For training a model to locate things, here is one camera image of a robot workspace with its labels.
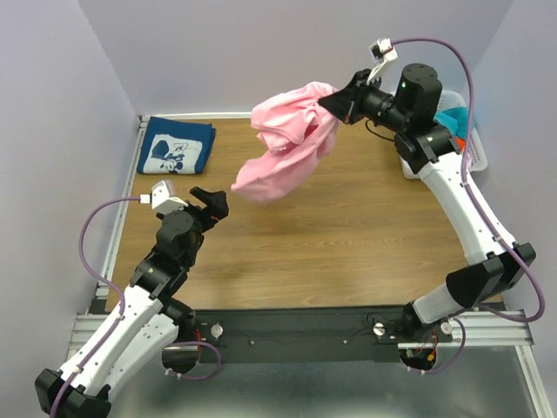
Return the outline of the pink t-shirt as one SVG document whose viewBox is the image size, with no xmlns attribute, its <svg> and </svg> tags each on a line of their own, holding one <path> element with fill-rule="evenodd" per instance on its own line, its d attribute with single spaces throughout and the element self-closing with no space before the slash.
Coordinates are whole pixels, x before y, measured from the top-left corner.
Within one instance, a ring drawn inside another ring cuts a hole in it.
<svg viewBox="0 0 557 418">
<path fill-rule="evenodd" d="M 301 186 L 335 146 L 340 122 L 319 100 L 337 91 L 314 81 L 257 104 L 251 128 L 266 152 L 244 163 L 231 190 L 250 201 L 271 203 Z"/>
</svg>

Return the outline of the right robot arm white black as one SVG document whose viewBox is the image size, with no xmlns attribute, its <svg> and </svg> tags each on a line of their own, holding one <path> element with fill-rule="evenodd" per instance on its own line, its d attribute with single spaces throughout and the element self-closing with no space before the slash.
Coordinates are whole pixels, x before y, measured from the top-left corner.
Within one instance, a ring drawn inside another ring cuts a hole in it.
<svg viewBox="0 0 557 418">
<path fill-rule="evenodd" d="M 422 335 L 451 314 L 512 289 L 535 260 L 529 243 L 518 243 L 497 220 L 486 201 L 469 192 L 477 186 L 462 166 L 456 138 L 434 116 L 442 92 L 437 71 L 409 64 L 394 94 L 358 71 L 340 91 L 319 105 L 347 125 L 367 118 L 394 132 L 399 156 L 429 188 L 457 233 L 467 265 L 449 273 L 443 285 L 406 304 L 398 321 L 405 337 Z"/>
</svg>

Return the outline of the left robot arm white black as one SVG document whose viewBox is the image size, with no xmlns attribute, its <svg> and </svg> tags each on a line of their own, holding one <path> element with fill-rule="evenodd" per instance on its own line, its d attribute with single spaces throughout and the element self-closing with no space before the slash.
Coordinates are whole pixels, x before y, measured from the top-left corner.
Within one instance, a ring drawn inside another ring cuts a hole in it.
<svg viewBox="0 0 557 418">
<path fill-rule="evenodd" d="M 203 340 L 194 312 L 174 299 L 194 266 L 204 234 L 229 214 L 226 193 L 190 190 L 198 205 L 184 201 L 172 182 L 157 182 L 128 201 L 148 205 L 161 225 L 156 242 L 141 260 L 118 303 L 93 335 L 62 366 L 44 369 L 35 380 L 40 408 L 50 417 L 106 417 L 118 390 L 151 358 L 166 348 L 190 347 L 194 361 L 212 351 Z"/>
</svg>

